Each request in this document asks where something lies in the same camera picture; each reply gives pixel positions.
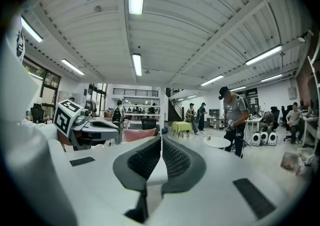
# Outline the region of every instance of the round white table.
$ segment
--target round white table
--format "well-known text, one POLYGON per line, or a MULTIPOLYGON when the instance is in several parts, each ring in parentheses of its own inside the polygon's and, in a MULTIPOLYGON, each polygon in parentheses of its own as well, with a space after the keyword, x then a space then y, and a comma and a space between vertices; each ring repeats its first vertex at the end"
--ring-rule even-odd
POLYGON ((203 140, 204 144, 214 147, 214 148, 226 148, 231 145, 231 142, 227 139, 221 138, 221 137, 214 137, 211 136, 211 140, 203 140))

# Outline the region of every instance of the ceiling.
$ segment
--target ceiling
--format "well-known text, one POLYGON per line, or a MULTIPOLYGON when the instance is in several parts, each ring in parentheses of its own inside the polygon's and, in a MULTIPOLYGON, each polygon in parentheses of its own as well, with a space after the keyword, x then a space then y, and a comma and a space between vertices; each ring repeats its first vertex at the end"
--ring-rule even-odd
POLYGON ((26 55, 80 82, 209 90, 252 84, 280 71, 293 77, 309 45, 296 39, 312 26, 299 0, 144 0, 142 15, 128 14, 128 0, 39 1, 23 16, 43 41, 25 33, 26 55), (283 63, 276 54, 245 65, 279 44, 283 63), (141 77, 135 75, 133 53, 141 54, 141 77), (200 86, 220 74, 224 78, 200 86))

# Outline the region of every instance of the pink chair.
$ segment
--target pink chair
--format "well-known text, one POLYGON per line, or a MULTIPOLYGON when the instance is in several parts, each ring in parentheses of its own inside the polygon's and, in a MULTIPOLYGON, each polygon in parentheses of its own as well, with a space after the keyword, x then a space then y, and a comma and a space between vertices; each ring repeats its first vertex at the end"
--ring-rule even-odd
POLYGON ((123 139, 124 142, 131 142, 140 140, 146 137, 152 137, 155 135, 156 128, 151 130, 124 130, 123 139))

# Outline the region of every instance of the yellow tablecloth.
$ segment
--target yellow tablecloth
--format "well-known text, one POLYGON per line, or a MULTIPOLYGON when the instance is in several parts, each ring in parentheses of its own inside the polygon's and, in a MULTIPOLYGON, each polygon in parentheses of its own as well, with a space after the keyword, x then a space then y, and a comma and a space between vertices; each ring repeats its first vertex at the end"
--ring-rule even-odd
POLYGON ((181 131, 192 131, 191 124, 187 122, 173 122, 172 123, 172 130, 176 132, 181 132, 181 131))

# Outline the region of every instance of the black cap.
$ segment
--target black cap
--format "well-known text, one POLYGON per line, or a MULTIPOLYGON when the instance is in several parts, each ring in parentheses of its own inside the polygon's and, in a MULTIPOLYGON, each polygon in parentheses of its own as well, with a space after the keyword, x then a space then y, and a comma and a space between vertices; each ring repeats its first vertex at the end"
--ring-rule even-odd
POLYGON ((227 86, 223 86, 223 87, 219 90, 219 93, 220 93, 220 95, 224 98, 228 90, 229 90, 229 89, 228 89, 227 86))

